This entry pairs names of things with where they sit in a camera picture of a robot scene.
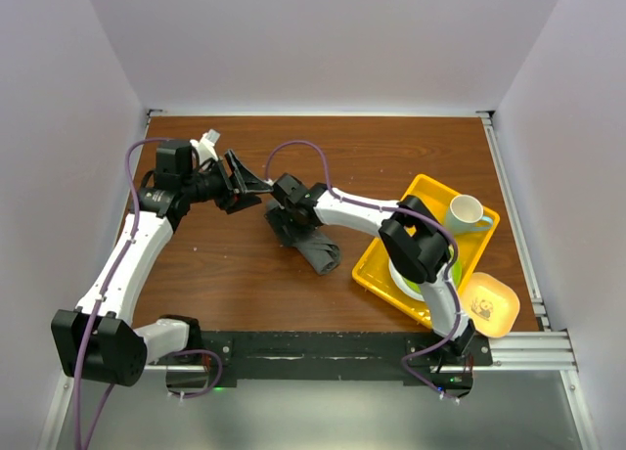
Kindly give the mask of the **grey cloth napkin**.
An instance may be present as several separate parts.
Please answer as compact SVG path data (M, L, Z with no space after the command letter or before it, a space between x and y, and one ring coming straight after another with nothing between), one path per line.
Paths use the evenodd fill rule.
M320 244L313 245L282 245L287 248L295 248L320 275L326 275L338 267L341 262L341 253L339 246L333 242L327 235L319 232L323 236Z

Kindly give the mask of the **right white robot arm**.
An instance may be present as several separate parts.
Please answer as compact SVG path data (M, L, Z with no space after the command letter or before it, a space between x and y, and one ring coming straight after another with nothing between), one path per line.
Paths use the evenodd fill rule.
M470 354L475 326L461 306L452 278L459 257L453 236L415 196L383 201L345 193L323 183L308 188L289 174L270 183L278 203L274 217L291 234L321 226L340 226L377 237L395 278L416 284L424 299L432 331L439 336L435 351L449 365Z

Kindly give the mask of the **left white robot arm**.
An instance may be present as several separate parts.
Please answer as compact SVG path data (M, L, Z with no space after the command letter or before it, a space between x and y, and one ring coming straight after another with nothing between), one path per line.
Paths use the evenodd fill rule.
M233 151L214 157L189 141L161 142L154 168L131 190L131 210L103 271L73 309L58 310L51 322L65 375L131 386L163 356L196 362L202 353L197 320L166 316L134 329L139 294L192 204L213 201L231 214L260 203L271 190Z

